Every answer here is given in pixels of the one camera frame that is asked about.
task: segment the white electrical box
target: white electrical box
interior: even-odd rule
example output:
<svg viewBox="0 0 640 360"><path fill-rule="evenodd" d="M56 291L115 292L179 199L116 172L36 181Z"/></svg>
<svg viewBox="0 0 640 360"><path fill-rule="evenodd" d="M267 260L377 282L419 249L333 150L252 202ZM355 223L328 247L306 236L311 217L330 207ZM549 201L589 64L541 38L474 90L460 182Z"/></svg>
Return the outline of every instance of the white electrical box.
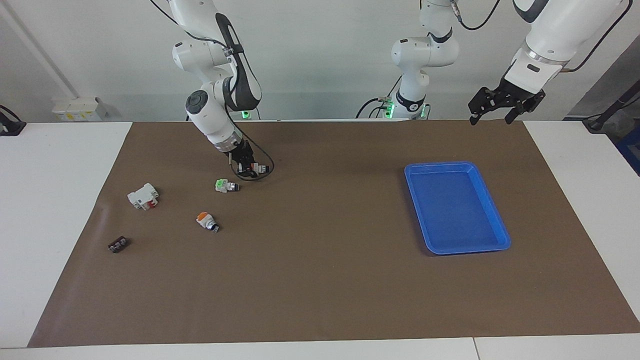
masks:
<svg viewBox="0 0 640 360"><path fill-rule="evenodd" d="M54 115L60 121L104 121L107 111L96 97L78 97L57 102L53 108Z"/></svg>

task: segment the table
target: table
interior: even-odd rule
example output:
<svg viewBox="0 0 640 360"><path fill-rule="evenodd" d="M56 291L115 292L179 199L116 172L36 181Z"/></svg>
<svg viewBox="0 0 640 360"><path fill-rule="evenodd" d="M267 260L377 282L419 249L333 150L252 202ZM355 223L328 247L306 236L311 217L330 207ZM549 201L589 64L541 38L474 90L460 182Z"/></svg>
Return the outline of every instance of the table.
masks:
<svg viewBox="0 0 640 360"><path fill-rule="evenodd" d="M84 227L113 165L130 123L30 124L16 139L0 142L4 154L0 183L13 184L0 204L0 347L21 348ZM526 122L527 129L593 240L636 316L640 311L640 179L605 136L591 135L579 123ZM68 161L60 165L56 159ZM86 174L77 178L78 169ZM70 212L56 212L64 204ZM42 229L54 229L51 236ZM640 354L640 334L540 338L462 338L446 340L335 341L210 345L144 345L65 349L0 350L3 358L36 359L108 356L140 358L162 353L199 358L354 357L386 359L402 353L416 359L628 358Z"/></svg>

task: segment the blue tray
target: blue tray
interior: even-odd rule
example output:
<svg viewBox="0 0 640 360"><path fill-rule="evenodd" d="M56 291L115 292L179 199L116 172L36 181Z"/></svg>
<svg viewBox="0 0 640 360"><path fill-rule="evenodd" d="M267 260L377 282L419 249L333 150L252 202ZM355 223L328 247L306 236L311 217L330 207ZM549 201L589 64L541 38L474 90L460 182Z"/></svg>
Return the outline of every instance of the blue tray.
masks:
<svg viewBox="0 0 640 360"><path fill-rule="evenodd" d="M511 238L480 171L469 162L405 168L424 242L438 255L506 250Z"/></svg>

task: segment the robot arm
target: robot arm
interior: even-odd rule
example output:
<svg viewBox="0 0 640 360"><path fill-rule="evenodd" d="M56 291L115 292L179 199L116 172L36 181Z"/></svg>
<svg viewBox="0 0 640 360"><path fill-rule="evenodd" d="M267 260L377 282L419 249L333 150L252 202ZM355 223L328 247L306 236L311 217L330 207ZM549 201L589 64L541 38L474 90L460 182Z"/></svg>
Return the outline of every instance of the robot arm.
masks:
<svg viewBox="0 0 640 360"><path fill-rule="evenodd" d="M556 77L579 47L622 0L513 0L531 32L495 90L483 87L469 102L471 123L499 108L511 108L508 124L532 112L545 98L543 86Z"/></svg>
<svg viewBox="0 0 640 360"><path fill-rule="evenodd" d="M232 111L253 110L262 90L244 54L229 19L212 0L168 0L177 24L196 41L178 43L173 59L183 70L192 72L203 85L186 103L194 125L221 152L238 164L238 174L257 177L269 172L253 158L249 142L229 119ZM231 64L232 75L220 66Z"/></svg>
<svg viewBox="0 0 640 360"><path fill-rule="evenodd" d="M420 22L429 33L394 44L392 58L403 76L393 97L393 117L418 117L429 85L429 76L423 68L448 66L458 58L460 46L453 37L454 21L449 0L422 0Z"/></svg>

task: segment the black clamp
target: black clamp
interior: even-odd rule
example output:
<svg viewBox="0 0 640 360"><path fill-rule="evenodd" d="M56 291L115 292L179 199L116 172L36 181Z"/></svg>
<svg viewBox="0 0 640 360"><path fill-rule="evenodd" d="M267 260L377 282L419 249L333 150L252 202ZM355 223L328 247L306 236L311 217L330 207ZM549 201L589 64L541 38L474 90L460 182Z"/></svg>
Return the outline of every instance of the black clamp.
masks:
<svg viewBox="0 0 640 360"><path fill-rule="evenodd" d="M244 47L241 44L233 44L225 48L225 56L228 58L234 54L242 54L244 52Z"/></svg>

